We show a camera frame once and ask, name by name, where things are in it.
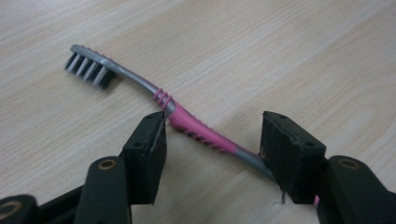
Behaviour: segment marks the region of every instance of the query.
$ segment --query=wooden table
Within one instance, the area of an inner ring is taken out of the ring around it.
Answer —
[[[159,108],[117,79],[67,75],[73,44],[161,86],[215,130],[258,152],[264,110],[367,163],[396,191],[395,1],[3,1],[0,198],[40,204],[83,184]],[[154,206],[134,223],[318,223],[274,183],[166,126]]]

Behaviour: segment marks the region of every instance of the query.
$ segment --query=screw hole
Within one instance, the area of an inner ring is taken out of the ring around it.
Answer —
[[[345,168],[351,169],[351,170],[357,170],[360,168],[359,164],[355,161],[349,160],[349,159],[341,159],[338,161],[342,166]]]
[[[98,164],[98,168],[99,170],[109,170],[111,168],[113,168],[114,166],[116,166],[117,162],[114,160],[105,160],[105,161],[101,161]]]
[[[10,201],[0,204],[0,220],[4,220],[16,212],[20,211],[22,203],[20,201]]]

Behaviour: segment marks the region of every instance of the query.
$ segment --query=toothbrush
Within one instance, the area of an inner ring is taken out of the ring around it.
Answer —
[[[73,55],[64,67],[67,72],[81,77],[85,81],[90,81],[93,86],[102,89],[108,87],[115,75],[131,80],[152,96],[153,100],[161,107],[161,110],[166,113],[170,124],[174,128],[213,148],[230,153],[266,177],[274,179],[271,171],[265,166],[260,156],[238,146],[233,141],[207,127],[163,89],[158,88],[138,74],[96,51],[80,45],[73,45],[70,50]]]

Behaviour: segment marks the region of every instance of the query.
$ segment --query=toothbrush bristles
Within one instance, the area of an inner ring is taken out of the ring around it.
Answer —
[[[107,89],[115,76],[113,71],[77,53],[73,53],[65,64],[64,70],[104,90]]]

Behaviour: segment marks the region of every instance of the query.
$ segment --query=toothbrush head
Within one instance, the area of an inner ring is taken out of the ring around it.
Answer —
[[[80,45],[70,49],[73,55],[64,66],[68,73],[91,82],[93,86],[107,89],[115,72],[111,70],[115,63],[106,56]]]

